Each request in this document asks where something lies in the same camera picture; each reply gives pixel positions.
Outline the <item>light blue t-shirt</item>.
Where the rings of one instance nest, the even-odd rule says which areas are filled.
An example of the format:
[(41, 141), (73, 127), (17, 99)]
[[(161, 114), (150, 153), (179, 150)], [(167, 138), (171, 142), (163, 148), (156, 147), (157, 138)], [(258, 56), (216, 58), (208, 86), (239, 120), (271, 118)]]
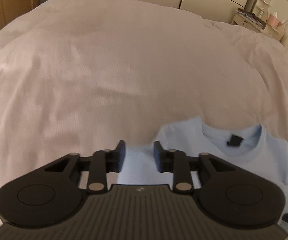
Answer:
[[(210, 153), (233, 165), (272, 181), (284, 192), (288, 213), (288, 142), (273, 137), (261, 124), (227, 131), (204, 124), (199, 117), (167, 124), (156, 141), (166, 150), (176, 149), (190, 157)], [(153, 145), (127, 147), (119, 184), (173, 184), (171, 173), (160, 173)]]

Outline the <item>white bed sheet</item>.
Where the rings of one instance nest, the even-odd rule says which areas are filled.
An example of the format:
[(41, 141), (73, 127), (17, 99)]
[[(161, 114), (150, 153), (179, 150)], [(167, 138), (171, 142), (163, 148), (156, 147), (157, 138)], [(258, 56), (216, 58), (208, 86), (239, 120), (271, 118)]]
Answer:
[(288, 141), (288, 51), (187, 11), (49, 0), (0, 31), (0, 187), (71, 152), (150, 142), (202, 117)]

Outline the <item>cream dressing table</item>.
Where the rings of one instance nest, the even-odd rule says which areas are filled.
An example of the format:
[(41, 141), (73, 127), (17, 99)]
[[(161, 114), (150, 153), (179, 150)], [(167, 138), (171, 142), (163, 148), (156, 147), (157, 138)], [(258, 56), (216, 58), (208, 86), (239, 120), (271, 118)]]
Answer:
[(282, 28), (281, 26), (276, 28), (272, 27), (267, 23), (262, 23), (260, 19), (249, 16), (248, 14), (240, 11), (235, 12), (231, 24), (239, 25), (245, 27), (246, 29), (255, 31), (256, 33), (264, 34), (279, 42), (284, 36), (284, 28)]

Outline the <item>dark patterned box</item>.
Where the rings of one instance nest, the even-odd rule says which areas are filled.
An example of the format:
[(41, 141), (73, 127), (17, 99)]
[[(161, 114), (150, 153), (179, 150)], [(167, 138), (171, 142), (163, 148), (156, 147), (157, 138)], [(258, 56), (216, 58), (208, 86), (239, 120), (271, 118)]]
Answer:
[(237, 14), (240, 14), (247, 18), (248, 20), (252, 21), (254, 24), (258, 25), (261, 29), (264, 29), (266, 26), (266, 23), (262, 21), (260, 18), (258, 18), (254, 13), (247, 12), (244, 9), (238, 8), (236, 10)]

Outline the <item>pink cup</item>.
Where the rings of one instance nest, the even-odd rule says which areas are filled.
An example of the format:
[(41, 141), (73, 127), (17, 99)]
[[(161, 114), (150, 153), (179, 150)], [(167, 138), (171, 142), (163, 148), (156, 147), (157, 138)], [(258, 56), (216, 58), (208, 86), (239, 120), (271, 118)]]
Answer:
[(278, 18), (276, 18), (274, 15), (270, 14), (270, 16), (267, 19), (267, 23), (273, 27), (273, 28), (277, 28), (278, 26), (281, 26), (282, 23), (280, 22), (280, 20)]

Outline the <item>white oval vanity mirror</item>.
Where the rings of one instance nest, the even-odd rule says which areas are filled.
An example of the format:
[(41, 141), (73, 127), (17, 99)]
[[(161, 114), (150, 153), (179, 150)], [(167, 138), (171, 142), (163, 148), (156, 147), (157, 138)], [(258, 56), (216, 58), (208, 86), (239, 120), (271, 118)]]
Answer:
[(273, 16), (278, 20), (278, 26), (288, 22), (288, 0), (270, 0), (268, 17)]

